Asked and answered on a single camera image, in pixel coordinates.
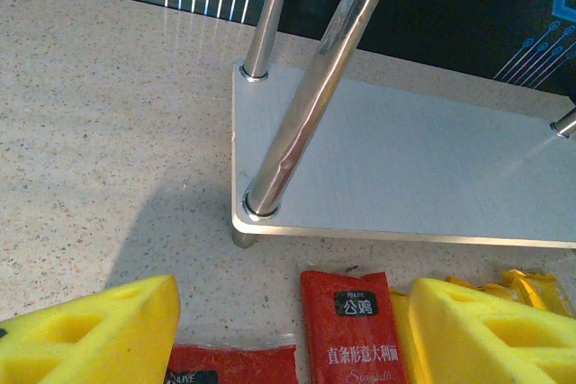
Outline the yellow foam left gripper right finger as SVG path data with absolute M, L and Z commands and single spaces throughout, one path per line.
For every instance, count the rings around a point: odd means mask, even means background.
M 575 321 L 447 281 L 416 279 L 409 323 L 429 383 L 573 383 Z

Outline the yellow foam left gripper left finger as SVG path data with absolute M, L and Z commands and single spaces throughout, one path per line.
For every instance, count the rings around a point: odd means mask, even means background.
M 161 383 L 176 338 L 176 279 L 159 275 L 7 319 L 3 383 Z

